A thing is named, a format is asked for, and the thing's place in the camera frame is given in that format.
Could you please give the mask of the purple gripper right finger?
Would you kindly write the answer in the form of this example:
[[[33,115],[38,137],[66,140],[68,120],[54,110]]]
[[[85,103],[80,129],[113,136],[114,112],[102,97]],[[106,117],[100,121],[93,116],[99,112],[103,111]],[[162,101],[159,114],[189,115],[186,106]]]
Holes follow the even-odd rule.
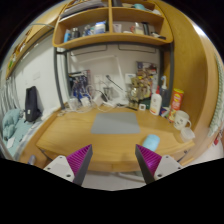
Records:
[[[141,145],[136,145],[135,155],[145,183],[150,184],[154,182],[154,174],[162,157]]]

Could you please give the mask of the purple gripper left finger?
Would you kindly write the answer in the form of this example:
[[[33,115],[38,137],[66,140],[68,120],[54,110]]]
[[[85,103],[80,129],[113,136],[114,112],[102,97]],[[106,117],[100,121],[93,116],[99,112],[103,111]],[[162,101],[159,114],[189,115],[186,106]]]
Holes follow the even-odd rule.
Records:
[[[74,174],[74,183],[78,186],[84,181],[92,155],[92,145],[87,145],[66,157]]]

